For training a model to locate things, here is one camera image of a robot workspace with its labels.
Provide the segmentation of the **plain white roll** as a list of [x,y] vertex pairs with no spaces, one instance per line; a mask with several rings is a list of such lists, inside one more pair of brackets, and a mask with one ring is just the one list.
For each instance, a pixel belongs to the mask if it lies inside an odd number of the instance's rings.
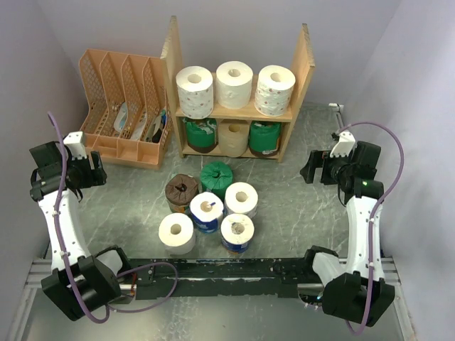
[[227,109],[245,107],[251,97],[253,71],[240,61],[228,61],[216,70],[215,95],[219,105]]
[[196,244],[193,221],[183,213],[167,215],[159,225],[159,239],[169,254],[187,254]]

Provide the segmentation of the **blue roll front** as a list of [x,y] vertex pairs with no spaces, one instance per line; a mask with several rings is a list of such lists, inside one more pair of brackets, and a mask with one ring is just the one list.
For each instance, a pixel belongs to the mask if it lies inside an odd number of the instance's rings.
[[244,214],[227,215],[220,228],[222,245],[230,252],[245,252],[255,233],[253,221]]

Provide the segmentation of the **floral paper roll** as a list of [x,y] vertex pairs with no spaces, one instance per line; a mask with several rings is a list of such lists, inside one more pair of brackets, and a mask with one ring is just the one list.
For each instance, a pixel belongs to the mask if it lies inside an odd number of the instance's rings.
[[268,117],[279,117],[287,109],[296,82],[294,73],[279,65],[268,65],[258,74],[255,108]]
[[212,73],[204,67],[190,66],[176,76],[181,111],[190,119],[205,119],[213,112],[214,88]]

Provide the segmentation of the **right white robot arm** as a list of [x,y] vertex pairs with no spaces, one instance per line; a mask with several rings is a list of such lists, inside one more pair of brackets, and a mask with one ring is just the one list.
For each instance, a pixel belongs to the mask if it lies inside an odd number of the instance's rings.
[[344,264],[330,249],[312,246],[305,254],[302,276],[321,280],[322,294],[313,301],[323,312],[350,323],[372,327],[388,309],[395,289],[385,281],[380,253],[380,198],[384,185],[375,179],[381,148],[359,141],[346,156],[312,150],[300,170],[305,182],[314,181],[322,170],[321,183],[336,185],[338,198],[348,216],[348,255]]

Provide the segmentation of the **floral white roll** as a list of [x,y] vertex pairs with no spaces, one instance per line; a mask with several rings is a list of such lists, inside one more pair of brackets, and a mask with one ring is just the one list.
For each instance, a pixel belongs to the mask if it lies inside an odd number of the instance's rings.
[[257,212],[258,194],[255,188],[244,182],[231,184],[225,192],[225,214],[247,215],[252,219]]

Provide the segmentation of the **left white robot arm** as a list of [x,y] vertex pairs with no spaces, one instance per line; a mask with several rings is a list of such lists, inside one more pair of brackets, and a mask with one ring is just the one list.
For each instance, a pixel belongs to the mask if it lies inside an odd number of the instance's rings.
[[51,245],[51,274],[41,281],[43,292],[72,321],[79,320],[121,296],[133,266],[114,245],[91,254],[79,216],[82,190],[106,183],[98,152],[76,157],[69,147],[51,141],[30,150],[36,162],[31,198],[45,216]]

